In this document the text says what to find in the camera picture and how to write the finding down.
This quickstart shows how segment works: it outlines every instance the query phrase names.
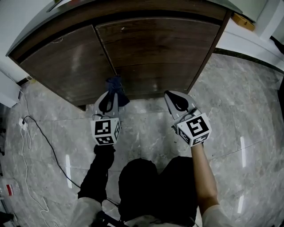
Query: marble floor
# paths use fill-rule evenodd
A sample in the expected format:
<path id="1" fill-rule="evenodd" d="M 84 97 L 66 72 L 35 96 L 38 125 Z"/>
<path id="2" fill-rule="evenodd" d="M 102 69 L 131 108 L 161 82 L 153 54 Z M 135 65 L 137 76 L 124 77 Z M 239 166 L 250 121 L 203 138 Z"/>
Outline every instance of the marble floor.
<path id="1" fill-rule="evenodd" d="M 284 122 L 277 97 L 283 75 L 246 60 L 213 54 L 190 91 L 206 112 L 212 136 L 204 143 L 215 175 L 219 201 L 236 226 L 271 227 L 284 219 Z M 80 184 L 94 158 L 95 141 L 86 112 L 73 107 L 40 85 L 23 86 L 28 109 L 55 148 L 60 165 Z M 44 227 L 40 207 L 28 195 L 26 167 L 21 153 L 20 116 L 26 116 L 23 96 L 8 112 L 6 155 L 0 158 L 5 178 L 14 178 L 20 194 L 9 199 L 23 227 Z M 130 160 L 152 160 L 161 171 L 175 156 L 190 156 L 190 148 L 171 129 L 172 117 L 163 98 L 132 100 L 121 108 L 122 130 L 109 171 L 107 195 L 119 202 L 118 177 Z M 34 122 L 29 131 L 32 147 L 24 141 L 28 188 L 49 212 L 50 227 L 66 227 L 78 188 L 70 185 L 56 165 L 51 148 Z M 104 211 L 119 219 L 116 207 L 103 202 Z M 197 224 L 201 226 L 200 213 Z"/>

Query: blue cloth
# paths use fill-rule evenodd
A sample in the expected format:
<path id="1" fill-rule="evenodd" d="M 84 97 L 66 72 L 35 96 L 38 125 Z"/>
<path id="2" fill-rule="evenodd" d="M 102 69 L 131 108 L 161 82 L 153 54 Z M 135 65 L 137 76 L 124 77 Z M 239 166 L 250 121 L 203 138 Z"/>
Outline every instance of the blue cloth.
<path id="1" fill-rule="evenodd" d="M 120 75 L 116 75 L 114 77 L 110 77 L 106 80 L 108 92 L 110 95 L 110 100 L 113 100 L 114 94 L 118 95 L 118 106 L 125 106 L 129 103 L 128 97 L 124 94 L 124 90 L 121 86 L 121 77 Z"/>

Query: cabinet door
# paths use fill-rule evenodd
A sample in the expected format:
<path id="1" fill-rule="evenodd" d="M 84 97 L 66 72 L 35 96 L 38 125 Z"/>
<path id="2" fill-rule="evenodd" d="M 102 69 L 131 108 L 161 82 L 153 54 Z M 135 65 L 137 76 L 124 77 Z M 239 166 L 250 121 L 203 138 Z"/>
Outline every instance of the cabinet door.
<path id="1" fill-rule="evenodd" d="M 91 25 L 45 45 L 21 66 L 75 106 L 94 103 L 114 74 Z"/>
<path id="2" fill-rule="evenodd" d="M 138 97 L 187 90 L 219 28 L 200 20 L 164 17 L 96 26 L 126 94 Z"/>

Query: person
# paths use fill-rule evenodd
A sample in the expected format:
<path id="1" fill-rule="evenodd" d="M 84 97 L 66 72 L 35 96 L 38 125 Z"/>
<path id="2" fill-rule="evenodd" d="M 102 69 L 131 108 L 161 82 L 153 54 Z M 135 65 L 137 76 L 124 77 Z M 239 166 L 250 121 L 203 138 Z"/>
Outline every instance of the person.
<path id="1" fill-rule="evenodd" d="M 95 146 L 96 157 L 81 184 L 69 227 L 99 226 L 97 214 L 107 199 L 112 145 Z M 122 170 L 118 211 L 129 227 L 193 226 L 199 206 L 204 227 L 232 227 L 217 200 L 214 175 L 203 145 L 191 147 L 191 157 L 173 158 L 159 175 L 149 160 L 136 159 Z"/>

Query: power plug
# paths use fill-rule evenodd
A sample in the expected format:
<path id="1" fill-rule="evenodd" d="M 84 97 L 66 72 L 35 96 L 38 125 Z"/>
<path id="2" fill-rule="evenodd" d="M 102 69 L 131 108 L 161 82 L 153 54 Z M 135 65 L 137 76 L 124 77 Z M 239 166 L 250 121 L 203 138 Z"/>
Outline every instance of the power plug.
<path id="1" fill-rule="evenodd" d="M 23 123 L 23 119 L 20 117 L 19 119 L 19 126 L 21 127 L 22 130 L 27 131 L 28 129 L 28 124 L 26 124 L 25 122 Z"/>

